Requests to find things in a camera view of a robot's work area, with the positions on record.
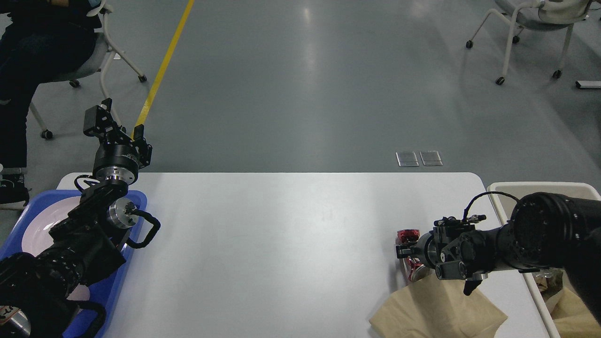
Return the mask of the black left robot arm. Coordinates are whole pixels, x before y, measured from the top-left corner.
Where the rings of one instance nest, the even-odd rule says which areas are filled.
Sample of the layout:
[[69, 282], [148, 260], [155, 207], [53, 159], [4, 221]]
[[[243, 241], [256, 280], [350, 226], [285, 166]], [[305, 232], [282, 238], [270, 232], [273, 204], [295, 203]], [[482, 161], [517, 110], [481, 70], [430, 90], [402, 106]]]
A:
[[105, 306], [70, 300], [79, 286], [109, 278], [126, 263], [123, 247], [148, 246], [161, 223], [126, 198], [139, 170], [150, 165], [153, 148], [144, 125], [127, 135], [107, 98], [85, 112], [83, 133], [99, 139], [90, 179], [79, 204], [49, 231], [53, 243], [38, 255], [17, 252], [1, 261], [1, 336], [62, 338], [79, 313], [96, 312], [81, 333], [93, 338], [107, 320]]

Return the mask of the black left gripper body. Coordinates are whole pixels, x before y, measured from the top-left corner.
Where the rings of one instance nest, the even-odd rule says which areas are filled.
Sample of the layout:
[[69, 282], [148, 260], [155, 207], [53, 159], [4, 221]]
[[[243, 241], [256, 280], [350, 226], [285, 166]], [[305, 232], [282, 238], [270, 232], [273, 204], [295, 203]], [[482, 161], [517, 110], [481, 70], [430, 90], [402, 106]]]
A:
[[134, 147], [101, 143], [96, 152], [92, 176], [99, 180], [116, 179], [133, 184], [138, 179], [139, 154]]

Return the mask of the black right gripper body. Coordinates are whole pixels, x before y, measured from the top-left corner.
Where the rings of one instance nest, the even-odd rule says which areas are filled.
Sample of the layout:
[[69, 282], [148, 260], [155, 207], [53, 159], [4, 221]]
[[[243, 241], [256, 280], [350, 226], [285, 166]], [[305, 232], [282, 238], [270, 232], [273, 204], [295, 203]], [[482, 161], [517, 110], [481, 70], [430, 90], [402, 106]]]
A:
[[416, 242], [415, 257], [425, 267], [435, 269], [435, 265], [438, 263], [438, 253], [433, 232], [423, 234]]

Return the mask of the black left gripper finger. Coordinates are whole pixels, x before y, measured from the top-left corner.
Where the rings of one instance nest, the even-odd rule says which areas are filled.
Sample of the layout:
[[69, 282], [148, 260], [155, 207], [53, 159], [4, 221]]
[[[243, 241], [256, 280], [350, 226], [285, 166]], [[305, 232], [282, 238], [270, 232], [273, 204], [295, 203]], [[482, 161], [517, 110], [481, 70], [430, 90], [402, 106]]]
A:
[[136, 169], [148, 167], [152, 160], [153, 147], [147, 143], [144, 137], [144, 128], [144, 124], [138, 124], [133, 129], [133, 137], [130, 141], [132, 148], [130, 151], [130, 169], [133, 169], [134, 167]]
[[85, 111], [83, 133], [87, 137], [96, 137], [99, 144], [123, 145], [122, 127], [111, 114], [112, 99], [106, 98], [100, 105]]

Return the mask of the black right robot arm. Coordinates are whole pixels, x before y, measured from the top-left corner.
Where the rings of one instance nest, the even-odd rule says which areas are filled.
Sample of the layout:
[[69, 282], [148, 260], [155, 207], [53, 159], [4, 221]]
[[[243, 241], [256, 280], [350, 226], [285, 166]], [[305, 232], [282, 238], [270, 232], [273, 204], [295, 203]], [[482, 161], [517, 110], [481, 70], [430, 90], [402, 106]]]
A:
[[434, 221], [418, 239], [398, 235], [397, 258], [417, 259], [440, 280], [463, 281], [466, 296], [491, 272], [560, 268], [599, 322], [600, 202], [548, 192], [515, 202], [507, 223], [491, 230], [477, 229], [486, 216], [469, 215], [467, 206], [461, 218]]

